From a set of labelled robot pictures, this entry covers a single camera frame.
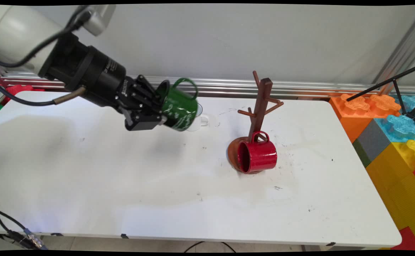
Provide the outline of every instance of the white mug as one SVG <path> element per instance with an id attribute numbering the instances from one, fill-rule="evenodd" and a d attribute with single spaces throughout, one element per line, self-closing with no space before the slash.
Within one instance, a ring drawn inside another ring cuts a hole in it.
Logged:
<path id="1" fill-rule="evenodd" d="M 207 115 L 202 115 L 203 107 L 198 103 L 198 111 L 196 112 L 196 117 L 193 120 L 193 123 L 187 128 L 187 131 L 194 132 L 205 126 L 209 123 L 209 117 Z"/>

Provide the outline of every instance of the red mug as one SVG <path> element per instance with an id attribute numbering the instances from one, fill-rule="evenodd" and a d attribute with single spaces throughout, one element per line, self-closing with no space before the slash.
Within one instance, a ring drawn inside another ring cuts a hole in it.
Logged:
<path id="1" fill-rule="evenodd" d="M 264 133 L 267 141 L 255 142 L 258 133 Z M 274 143 L 269 141 L 267 133 L 257 131 L 252 134 L 251 142 L 243 140 L 239 143 L 237 160 L 240 170 L 245 174 L 272 169 L 277 164 L 277 150 Z"/>

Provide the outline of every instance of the cable connector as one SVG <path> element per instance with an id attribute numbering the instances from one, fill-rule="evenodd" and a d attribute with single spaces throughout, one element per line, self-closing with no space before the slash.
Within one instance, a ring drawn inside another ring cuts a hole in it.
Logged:
<path id="1" fill-rule="evenodd" d="M 32 233 L 29 229 L 25 229 L 24 233 L 26 233 L 27 237 L 32 241 L 32 243 L 40 250 L 47 250 L 46 246 L 44 245 L 43 241 L 34 233 Z"/>

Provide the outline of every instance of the green mug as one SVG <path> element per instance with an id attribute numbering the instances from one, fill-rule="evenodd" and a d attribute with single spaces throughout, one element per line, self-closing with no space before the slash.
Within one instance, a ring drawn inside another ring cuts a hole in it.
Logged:
<path id="1" fill-rule="evenodd" d="M 180 91 L 176 87 L 181 83 L 187 81 L 191 83 L 196 92 L 194 96 Z M 170 86 L 168 80 L 163 81 L 156 90 L 163 103 L 162 114 L 166 116 L 165 125 L 177 131 L 185 131 L 196 117 L 198 110 L 198 87 L 188 78 L 178 79 L 173 86 Z"/>

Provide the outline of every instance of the wooden base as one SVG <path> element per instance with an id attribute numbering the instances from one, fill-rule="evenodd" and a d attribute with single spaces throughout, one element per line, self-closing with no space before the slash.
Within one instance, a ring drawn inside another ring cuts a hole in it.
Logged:
<path id="1" fill-rule="evenodd" d="M 239 142 L 245 140 L 248 140 L 248 137 L 240 137 L 235 139 L 234 141 L 231 141 L 230 145 L 228 146 L 228 160 L 232 167 L 235 168 L 238 172 L 243 173 L 239 168 L 239 163 L 237 162 L 237 149 L 239 147 Z"/>

